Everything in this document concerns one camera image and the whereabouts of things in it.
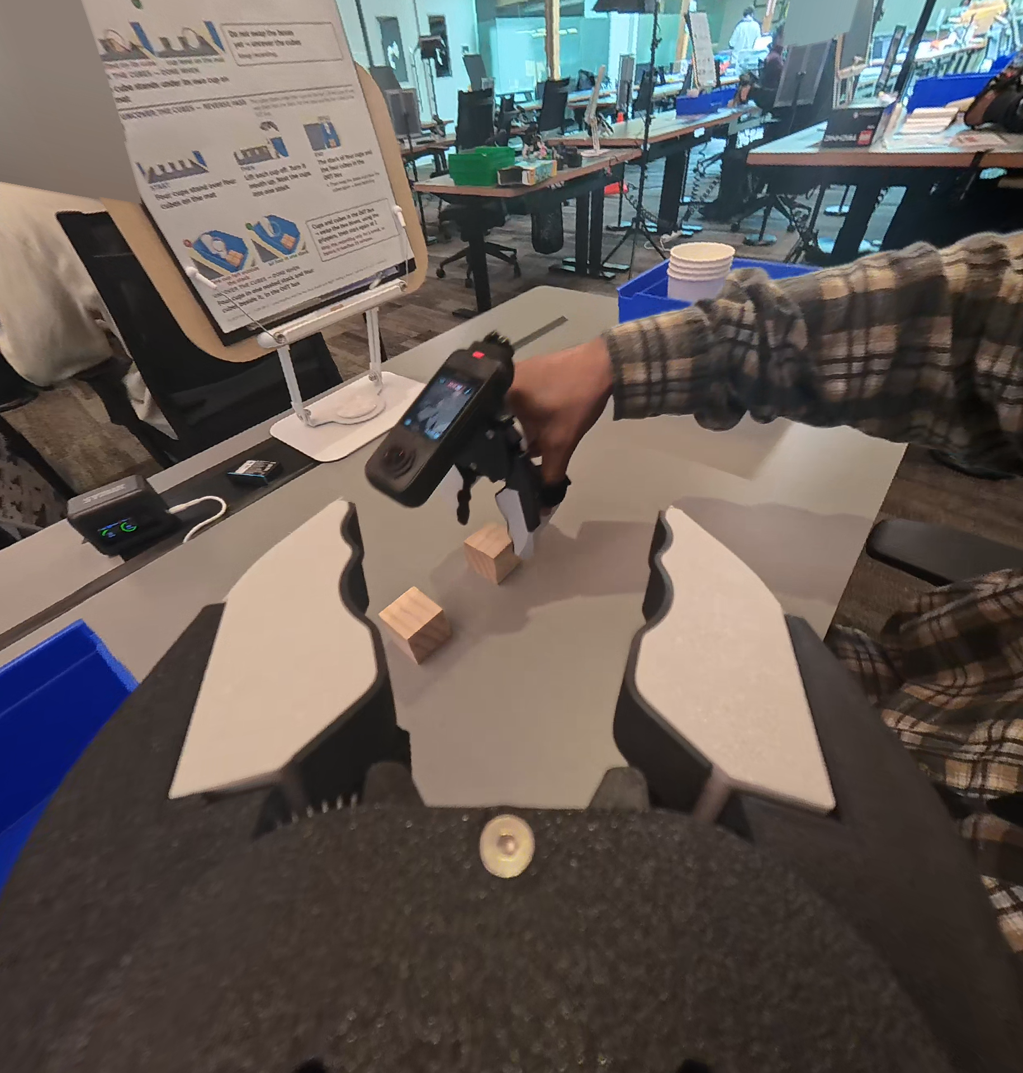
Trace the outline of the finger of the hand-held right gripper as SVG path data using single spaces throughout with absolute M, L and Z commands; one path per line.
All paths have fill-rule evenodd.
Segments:
M 507 533 L 518 559 L 534 556 L 535 533 L 541 526 L 541 508 L 535 493 L 529 490 L 500 490 L 495 502 L 505 517 Z

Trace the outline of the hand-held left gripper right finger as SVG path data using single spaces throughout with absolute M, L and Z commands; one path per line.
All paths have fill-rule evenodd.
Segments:
M 703 821 L 743 795 L 832 812 L 835 792 L 781 604 L 678 508 L 656 519 L 642 618 L 612 731 L 652 802 Z

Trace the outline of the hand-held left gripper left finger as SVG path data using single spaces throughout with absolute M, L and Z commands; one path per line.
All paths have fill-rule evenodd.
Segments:
M 411 766 L 363 559 L 356 508 L 340 499 L 236 580 L 171 799 L 275 789 L 289 810 L 317 811 L 360 794 L 374 765 Z

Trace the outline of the wooden cube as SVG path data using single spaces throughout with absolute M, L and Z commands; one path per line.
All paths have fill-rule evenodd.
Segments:
M 505 525 L 489 523 L 463 541 L 465 562 L 474 574 L 500 585 L 518 569 L 521 559 Z
M 452 637 L 445 609 L 416 586 L 380 609 L 378 617 L 390 638 L 415 665 L 430 659 Z

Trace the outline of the person's right forearm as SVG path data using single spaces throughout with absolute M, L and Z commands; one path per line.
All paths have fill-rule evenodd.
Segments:
M 614 416 L 785 418 L 1023 464 L 1023 231 L 915 244 L 603 335 Z

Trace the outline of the person's right hand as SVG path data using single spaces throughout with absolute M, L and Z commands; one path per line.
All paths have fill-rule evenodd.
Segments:
M 546 485 L 562 483 L 611 395 L 612 361 L 603 338 L 516 364 L 507 405 Z

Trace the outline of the white document stand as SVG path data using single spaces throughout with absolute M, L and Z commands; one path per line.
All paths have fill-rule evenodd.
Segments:
M 404 378 L 392 377 L 389 387 L 385 387 L 381 350 L 380 308 L 408 290 L 411 255 L 414 252 L 401 206 L 395 204 L 392 211 L 400 246 L 401 275 L 377 273 L 356 293 L 334 302 L 324 302 L 315 311 L 293 317 L 275 327 L 265 326 L 240 302 L 229 297 L 224 284 L 213 282 L 193 266 L 185 269 L 192 282 L 209 289 L 217 297 L 228 298 L 255 328 L 255 340 L 276 351 L 290 397 L 291 416 L 275 422 L 271 427 L 271 435 L 318 464 L 342 459 L 382 435 L 391 426 L 391 422 L 385 418 L 388 405 L 397 406 L 406 398 Z M 316 336 L 353 315 L 363 315 L 366 322 L 369 353 L 367 374 L 353 381 L 344 381 L 326 395 L 307 402 L 291 357 L 291 344 Z

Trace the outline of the black charger with display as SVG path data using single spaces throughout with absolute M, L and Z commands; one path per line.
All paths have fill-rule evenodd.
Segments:
M 182 528 L 165 499 L 138 474 L 69 499 L 65 520 L 96 552 L 121 558 L 138 554 Z

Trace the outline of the green plastic crate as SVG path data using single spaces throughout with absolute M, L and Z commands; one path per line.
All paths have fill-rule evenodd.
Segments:
M 448 175 L 457 187 L 495 188 L 502 170 L 517 162 L 517 151 L 510 146 L 479 146 L 457 150 L 447 157 Z

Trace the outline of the black office chair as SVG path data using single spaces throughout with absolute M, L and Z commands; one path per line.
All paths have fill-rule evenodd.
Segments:
M 454 133 L 454 151 L 473 149 L 479 146 L 507 146 L 507 139 L 499 141 L 495 134 L 493 113 L 493 90 L 461 91 L 457 105 L 456 133 Z M 438 220 L 461 225 L 463 212 L 476 207 L 479 235 L 486 237 L 495 227 L 503 225 L 506 211 L 503 203 L 496 201 L 471 201 L 468 203 L 448 204 L 438 215 Z

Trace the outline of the white desk lamp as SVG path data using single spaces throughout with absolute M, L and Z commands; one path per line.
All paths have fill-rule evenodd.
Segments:
M 610 132 L 610 124 L 605 117 L 599 112 L 600 91 L 607 82 L 607 67 L 599 67 L 599 71 L 594 78 L 588 107 L 585 111 L 585 127 L 590 135 L 590 147 L 582 150 L 582 158 L 585 161 L 599 159 L 604 155 L 602 135 Z

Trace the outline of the black tripod light stand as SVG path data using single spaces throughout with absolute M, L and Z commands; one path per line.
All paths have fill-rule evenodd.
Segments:
M 640 127 L 640 145 L 638 146 L 639 153 L 637 157 L 637 165 L 639 170 L 638 185 L 635 190 L 635 196 L 631 200 L 634 206 L 634 216 L 632 220 L 627 223 L 626 227 L 622 230 L 622 237 L 612 247 L 612 251 L 607 255 L 605 261 L 603 261 L 603 267 L 616 269 L 618 266 L 612 263 L 613 258 L 617 258 L 624 246 L 629 245 L 627 253 L 627 264 L 626 264 L 626 275 L 627 279 L 630 279 L 634 275 L 634 261 L 635 261 L 635 249 L 638 246 L 638 240 L 643 239 L 653 250 L 658 254 L 662 254 L 663 250 L 660 242 L 655 239 L 654 234 L 651 233 L 648 221 L 646 220 L 646 209 L 643 205 L 643 189 L 645 188 L 645 182 L 648 175 L 649 168 L 649 155 L 651 155 L 651 127 L 653 118 L 653 95 L 656 88 L 656 52 L 657 47 L 661 42 L 660 33 L 660 15 L 661 15 L 661 2 L 657 1 L 598 1 L 594 5 L 597 12 L 607 12 L 608 14 L 626 14 L 626 15 L 649 15 L 651 16 L 651 54 L 649 61 L 645 73 L 645 112 L 642 114 L 641 120 L 639 122 Z

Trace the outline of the black printed box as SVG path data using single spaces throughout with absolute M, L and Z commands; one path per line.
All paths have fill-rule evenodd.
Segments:
M 843 106 L 832 111 L 820 141 L 822 151 L 869 148 L 882 136 L 893 105 Z

